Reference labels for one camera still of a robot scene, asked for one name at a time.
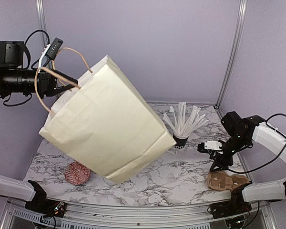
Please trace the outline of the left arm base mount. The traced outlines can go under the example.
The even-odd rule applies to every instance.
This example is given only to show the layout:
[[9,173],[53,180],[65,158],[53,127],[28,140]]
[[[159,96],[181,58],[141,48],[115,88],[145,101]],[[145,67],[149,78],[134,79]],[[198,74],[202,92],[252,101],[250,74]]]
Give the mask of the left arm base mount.
[[35,195],[32,201],[25,204],[25,208],[34,212],[42,213],[46,217],[63,218],[65,214],[66,204],[63,201],[55,201],[47,198],[44,189],[35,181],[28,180],[33,186]]

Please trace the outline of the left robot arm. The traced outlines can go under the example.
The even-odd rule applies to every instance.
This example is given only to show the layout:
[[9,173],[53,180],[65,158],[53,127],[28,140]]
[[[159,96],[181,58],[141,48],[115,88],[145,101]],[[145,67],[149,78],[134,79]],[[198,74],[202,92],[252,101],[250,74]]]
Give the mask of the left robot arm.
[[[6,97],[12,93],[22,93],[31,98],[36,94],[41,101],[44,97],[53,97],[78,85],[78,81],[57,70],[48,69],[42,60],[53,61],[62,41],[48,44],[38,61],[38,68],[30,70],[23,67],[23,57],[31,61],[31,54],[25,42],[0,41],[0,99],[7,106]],[[31,181],[19,181],[0,175],[0,196],[16,198],[30,202],[40,212],[47,212],[51,202],[42,194],[40,188]]]

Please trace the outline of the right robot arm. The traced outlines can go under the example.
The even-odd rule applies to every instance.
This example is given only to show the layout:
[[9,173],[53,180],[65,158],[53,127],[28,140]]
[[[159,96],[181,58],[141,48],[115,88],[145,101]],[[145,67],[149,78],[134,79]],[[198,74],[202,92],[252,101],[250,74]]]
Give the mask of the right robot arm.
[[[270,150],[275,158],[286,163],[286,135],[271,126],[269,121],[253,115],[241,118],[235,111],[228,112],[221,119],[230,138],[220,142],[217,149],[212,149],[210,158],[214,161],[210,171],[226,171],[233,165],[233,155],[258,143]],[[245,202],[260,200],[286,200],[286,178],[271,182],[250,184],[241,189],[240,195],[227,202],[226,209],[236,214],[245,206]]]

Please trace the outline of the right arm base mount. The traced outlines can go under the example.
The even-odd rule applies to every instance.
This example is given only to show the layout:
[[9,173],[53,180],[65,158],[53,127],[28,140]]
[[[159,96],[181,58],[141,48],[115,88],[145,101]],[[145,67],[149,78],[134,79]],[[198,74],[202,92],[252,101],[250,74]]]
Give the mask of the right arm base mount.
[[236,190],[231,193],[231,198],[228,201],[213,203],[207,209],[214,219],[249,213],[251,210],[251,204],[244,201],[242,191]]

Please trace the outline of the brown cardboard cup carrier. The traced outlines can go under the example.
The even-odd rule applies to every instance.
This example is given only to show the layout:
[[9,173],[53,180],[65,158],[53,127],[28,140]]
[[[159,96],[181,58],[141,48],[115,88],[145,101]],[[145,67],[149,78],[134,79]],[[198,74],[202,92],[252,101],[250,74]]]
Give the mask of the brown cardboard cup carrier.
[[210,189],[216,191],[224,191],[234,189],[244,185],[249,184],[250,181],[246,176],[232,174],[228,175],[224,171],[209,172],[206,181]]

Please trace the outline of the beige paper bag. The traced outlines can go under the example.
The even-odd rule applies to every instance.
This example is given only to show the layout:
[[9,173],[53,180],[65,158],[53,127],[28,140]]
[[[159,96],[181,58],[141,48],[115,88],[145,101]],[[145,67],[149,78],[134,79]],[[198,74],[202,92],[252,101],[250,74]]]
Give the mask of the beige paper bag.
[[59,97],[39,134],[114,183],[128,180],[175,145],[161,118],[109,56]]

